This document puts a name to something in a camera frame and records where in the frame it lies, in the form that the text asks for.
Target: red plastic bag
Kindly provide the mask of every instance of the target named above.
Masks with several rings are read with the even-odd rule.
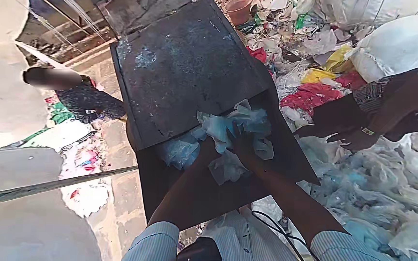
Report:
[[[264,50],[264,46],[254,50],[254,51],[251,50],[251,48],[249,48],[249,46],[247,46],[246,49],[249,51],[249,55],[251,55],[252,57],[258,59],[262,63],[266,62],[267,54],[266,54],[266,51]]]

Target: hand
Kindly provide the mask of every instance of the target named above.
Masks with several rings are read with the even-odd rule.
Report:
[[[194,161],[197,165],[201,164],[207,167],[211,161],[221,156],[216,151],[216,143],[211,137],[207,136],[207,138],[204,141],[201,141],[199,145],[201,146],[201,150]]]
[[[243,129],[239,130],[235,122],[233,122],[234,134],[227,129],[227,136],[232,142],[233,149],[231,150],[240,159],[243,166],[248,170],[258,174],[263,171],[263,160],[254,153],[252,132],[246,132]]]
[[[341,140],[348,145],[341,145],[343,148],[352,152],[361,151],[373,146],[380,138],[379,135],[368,135],[361,131],[361,128],[355,128],[350,131],[335,134],[327,139],[327,142]]]

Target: rusty metal surface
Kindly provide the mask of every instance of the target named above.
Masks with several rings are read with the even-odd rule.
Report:
[[[267,88],[210,0],[187,4],[112,48],[138,150],[197,126],[197,110],[218,115]]]

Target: person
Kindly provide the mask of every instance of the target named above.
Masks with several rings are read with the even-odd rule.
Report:
[[[418,131],[418,68],[368,83],[343,98],[314,108],[313,125],[299,128],[299,137],[341,140],[351,151]]]
[[[269,170],[268,161],[254,153],[253,137],[239,132],[230,137],[233,152],[252,171],[291,219],[320,261],[390,261],[389,256],[354,239],[318,202],[286,176]],[[198,176],[209,162],[220,156],[211,138],[200,143],[195,162],[171,187],[149,219],[147,228],[137,236],[123,261],[295,261],[297,257],[270,228],[259,221],[248,207],[228,212],[209,221],[202,235],[177,254],[179,230],[190,227],[193,212],[209,207],[197,200],[204,187]]]
[[[86,75],[68,70],[32,67],[23,72],[22,77],[25,83],[34,87],[55,91],[59,101],[83,123],[96,120],[100,114],[110,119],[125,116],[124,103],[96,89]]]

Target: metal bar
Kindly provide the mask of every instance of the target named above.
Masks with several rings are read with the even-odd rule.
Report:
[[[104,16],[103,12],[101,12],[101,9],[99,9],[99,7],[97,6],[96,3],[93,3],[94,7],[96,7],[96,9],[99,11],[99,13],[101,14],[102,18],[104,19],[104,21],[107,23],[107,26],[109,27],[109,29],[112,31],[112,33],[114,34],[115,39],[117,40],[117,42],[119,42],[119,36],[117,35],[117,32],[114,30],[114,28],[109,24],[109,21],[106,19],[106,17]]]
[[[49,4],[49,6],[51,6],[53,9],[55,9],[56,11],[58,11],[61,15],[63,15],[65,18],[67,18],[67,20],[73,22],[74,25],[76,25],[80,30],[82,30],[83,32],[85,32],[87,35],[90,35],[87,31],[85,31],[85,29],[83,29],[76,21],[74,21],[72,18],[70,18],[66,13],[64,13],[64,11],[62,11],[61,9],[57,8],[55,5],[53,5],[49,0],[43,0],[45,3]]]
[[[138,169],[138,166],[126,167],[126,168],[122,168],[122,169],[114,169],[114,170],[109,170],[109,171],[106,171],[106,172],[84,175],[84,176],[78,176],[78,177],[67,178],[67,179],[62,179],[62,180],[49,181],[49,182],[45,182],[45,183],[40,183],[40,184],[36,184],[36,185],[29,185],[29,186],[20,187],[20,188],[7,189],[7,190],[0,191],[0,203],[4,202],[4,201],[16,199],[16,198],[21,198],[21,197],[25,197],[25,196],[30,196],[30,195],[50,191],[50,190],[53,190],[53,189],[59,189],[59,188],[62,188],[62,187],[82,183],[82,182],[85,182],[85,181],[90,181],[90,180],[93,180],[93,179],[107,177],[107,176],[115,175],[115,174],[120,174],[120,173],[124,173],[124,172],[127,172],[127,171],[132,171],[132,170],[136,170],[136,169]]]

